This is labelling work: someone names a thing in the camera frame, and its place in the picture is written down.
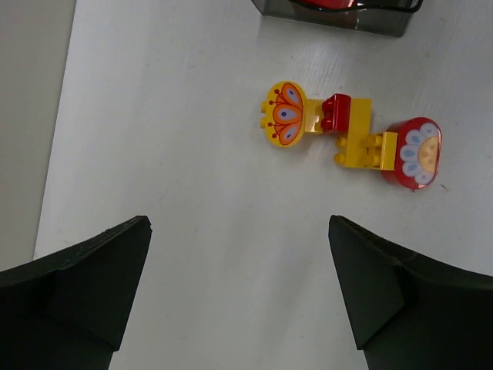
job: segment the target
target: gray floor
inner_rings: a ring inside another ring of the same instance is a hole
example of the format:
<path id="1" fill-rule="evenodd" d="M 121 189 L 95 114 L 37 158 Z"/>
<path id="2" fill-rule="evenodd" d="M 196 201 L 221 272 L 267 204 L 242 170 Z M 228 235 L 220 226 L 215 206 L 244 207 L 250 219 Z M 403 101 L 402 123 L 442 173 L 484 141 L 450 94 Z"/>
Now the gray floor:
<path id="1" fill-rule="evenodd" d="M 0 271 L 34 253 L 74 8 L 0 2 Z"/>

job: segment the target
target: black container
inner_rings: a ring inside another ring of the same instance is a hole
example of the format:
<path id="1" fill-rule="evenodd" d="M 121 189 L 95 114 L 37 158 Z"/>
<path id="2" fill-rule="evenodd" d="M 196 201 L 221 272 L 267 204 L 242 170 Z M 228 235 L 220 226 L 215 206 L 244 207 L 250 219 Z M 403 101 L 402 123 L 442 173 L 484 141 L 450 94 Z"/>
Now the black container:
<path id="1" fill-rule="evenodd" d="M 493 277 L 443 264 L 340 216 L 330 218 L 329 240 L 369 370 L 493 368 Z"/>
<path id="2" fill-rule="evenodd" d="M 1 370 L 108 370 L 149 250 L 147 217 L 0 273 Z"/>
<path id="3" fill-rule="evenodd" d="M 263 15 L 402 36 L 423 0 L 252 0 Z"/>

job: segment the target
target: lego stud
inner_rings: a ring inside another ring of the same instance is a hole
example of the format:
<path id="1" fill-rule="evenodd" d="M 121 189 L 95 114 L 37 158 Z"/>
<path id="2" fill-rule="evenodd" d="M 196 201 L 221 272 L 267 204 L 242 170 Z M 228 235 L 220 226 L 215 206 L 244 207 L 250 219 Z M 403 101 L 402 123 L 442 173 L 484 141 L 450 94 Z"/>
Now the lego stud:
<path id="1" fill-rule="evenodd" d="M 364 156 L 364 165 L 366 167 L 378 167 L 380 166 L 381 157 L 378 154 L 368 154 Z"/>
<path id="2" fill-rule="evenodd" d="M 347 139 L 345 137 L 340 137 L 336 140 L 337 148 L 344 148 L 347 145 Z"/>
<path id="3" fill-rule="evenodd" d="M 334 156 L 334 162 L 342 165 L 342 164 L 344 164 L 344 162 L 346 162 L 346 156 L 343 154 L 336 154 Z"/>
<path id="4" fill-rule="evenodd" d="M 384 140 L 382 136 L 371 134 L 366 139 L 366 147 L 368 148 L 381 148 Z"/>

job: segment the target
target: white table surface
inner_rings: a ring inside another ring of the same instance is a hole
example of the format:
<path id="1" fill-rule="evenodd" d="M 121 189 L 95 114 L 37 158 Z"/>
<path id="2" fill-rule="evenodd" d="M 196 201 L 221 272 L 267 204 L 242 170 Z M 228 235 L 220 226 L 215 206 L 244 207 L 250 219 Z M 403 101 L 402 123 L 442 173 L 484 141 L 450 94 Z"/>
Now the white table surface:
<path id="1" fill-rule="evenodd" d="M 493 274 L 493 3 L 425 0 L 392 39 L 262 18 L 249 0 L 78 0 L 36 256 L 136 214 L 153 241 L 111 369 L 363 369 L 331 214 Z M 269 88 L 374 99 L 374 129 L 429 116 L 441 169 L 412 193 L 277 150 Z"/>

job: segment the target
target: red object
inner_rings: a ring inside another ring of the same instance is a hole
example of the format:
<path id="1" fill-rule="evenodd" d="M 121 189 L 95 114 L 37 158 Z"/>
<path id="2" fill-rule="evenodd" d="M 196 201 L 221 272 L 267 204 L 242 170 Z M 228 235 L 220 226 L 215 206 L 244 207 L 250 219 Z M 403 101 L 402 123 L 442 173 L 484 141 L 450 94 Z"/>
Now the red object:
<path id="1" fill-rule="evenodd" d="M 316 5 L 321 8 L 329 8 L 329 9 L 345 9 L 350 8 L 354 0 L 301 0 L 301 2 Z"/>
<path id="2" fill-rule="evenodd" d="M 397 133 L 395 170 L 381 171 L 389 183 L 397 183 L 411 190 L 424 189 L 438 173 L 441 150 L 441 130 L 429 118 L 414 118 L 388 128 Z"/>
<path id="3" fill-rule="evenodd" d="M 338 134 L 349 130 L 349 115 L 351 97 L 343 94 L 334 94 L 322 103 L 324 118 L 320 126 L 324 133 Z"/>

